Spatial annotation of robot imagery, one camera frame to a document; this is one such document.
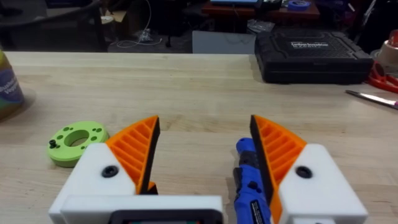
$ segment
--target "hole in green ring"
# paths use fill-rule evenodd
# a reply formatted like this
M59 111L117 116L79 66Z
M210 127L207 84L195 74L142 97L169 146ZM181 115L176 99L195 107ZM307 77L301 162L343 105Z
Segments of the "hole in green ring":
M68 134L68 136L65 137L63 143L66 146L79 146L83 144L88 139L89 136L90 134L86 130L76 130Z

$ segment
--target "chair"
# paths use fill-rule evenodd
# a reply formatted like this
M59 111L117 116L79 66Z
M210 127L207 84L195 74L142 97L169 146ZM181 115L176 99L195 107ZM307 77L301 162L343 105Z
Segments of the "chair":
M62 15L23 23L0 23L0 43L8 51L107 52L100 1Z

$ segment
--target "white cable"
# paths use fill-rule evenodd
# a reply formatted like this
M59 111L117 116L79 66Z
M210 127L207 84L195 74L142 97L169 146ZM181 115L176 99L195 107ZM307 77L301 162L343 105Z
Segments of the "white cable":
M154 43L154 44L143 44L140 42L135 42L132 40L121 40L118 42L118 44L116 46L120 47L120 48L129 48L129 47L133 47L135 45L157 45L160 44L162 42L162 38L160 38L160 40L158 41L158 43ZM130 45L130 46L123 46L124 44L128 44L128 43L133 43L134 45Z
M148 3L148 7L149 7L149 19L148 19L148 23L147 23L147 25L145 26L145 28L144 28L144 30L142 31L142 33L144 33L144 31L147 30L147 28L148 28L148 26L149 26L150 18L152 17L152 9L150 8L149 0L146 0L146 1L147 1L147 3ZM116 44L116 46L118 46L118 47L120 47L120 48L129 48L129 47L134 47L134 46L137 46L137 45L156 45L156 44L161 43L161 41L162 41L162 39L160 39L160 41L159 41L158 43L156 43L156 44L142 44L142 43L141 43L141 35L140 35L139 38L138 38L138 42L135 42L135 41L132 41L132 40L122 40L122 41L119 41L119 42ZM134 44L134 45L131 45L131 46L122 46L123 43L135 43L135 44Z

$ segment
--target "green 3d-printed ring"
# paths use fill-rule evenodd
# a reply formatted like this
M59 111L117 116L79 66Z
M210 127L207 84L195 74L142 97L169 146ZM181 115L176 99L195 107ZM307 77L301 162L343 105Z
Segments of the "green 3d-printed ring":
M47 154L60 167L74 167L89 144L105 142L108 138L102 124L79 121L63 127L52 136L47 144Z

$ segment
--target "scissor blade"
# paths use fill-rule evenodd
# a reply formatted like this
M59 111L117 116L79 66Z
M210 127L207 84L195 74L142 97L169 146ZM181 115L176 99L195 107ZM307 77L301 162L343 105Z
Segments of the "scissor blade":
M346 93L356 96L356 97L359 97L359 98L362 98L362 99L365 99L365 100L379 103L384 106L389 106L389 107L392 107L392 108L398 110L398 103L394 100L386 100L386 99L378 97L378 96L373 96L373 95L369 95L369 94L365 94L365 93L358 93L358 92L351 91L351 90L346 90Z

